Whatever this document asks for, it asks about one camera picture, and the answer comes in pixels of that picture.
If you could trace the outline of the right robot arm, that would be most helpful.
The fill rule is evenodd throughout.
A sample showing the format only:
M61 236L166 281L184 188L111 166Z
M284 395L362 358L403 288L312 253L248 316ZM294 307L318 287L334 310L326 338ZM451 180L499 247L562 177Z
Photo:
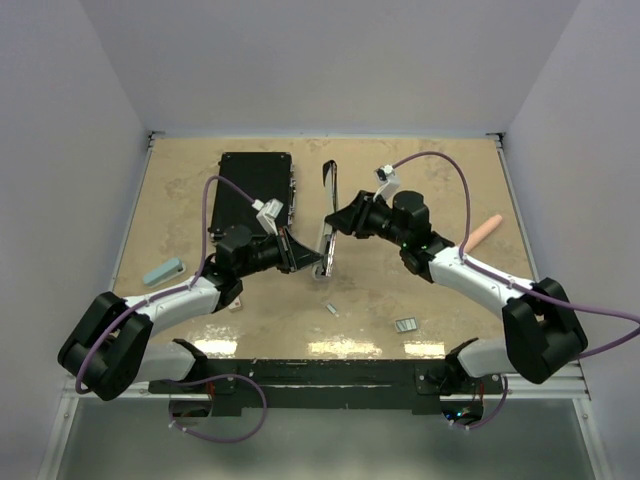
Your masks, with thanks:
M345 235L393 243L409 272L457 291L501 320L503 338L470 340L448 354L445 379L456 392L469 392L492 374L517 373L542 384L588 346L557 281L507 277L486 264L473 269L452 241L432 229L429 209L417 192L401 191L386 202L361 191L325 220Z

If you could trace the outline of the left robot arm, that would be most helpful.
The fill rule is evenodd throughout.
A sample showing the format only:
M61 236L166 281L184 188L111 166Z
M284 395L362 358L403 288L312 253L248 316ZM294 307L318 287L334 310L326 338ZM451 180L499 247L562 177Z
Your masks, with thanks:
M207 380L205 355L183 340L152 345L150 339L225 309L242 293L246 276L271 268L289 274L322 258L287 228L257 241L246 227L232 227L186 281L147 295L98 295L61 347L58 362L74 376L77 393L94 393L104 401L145 381L167 380L196 392Z

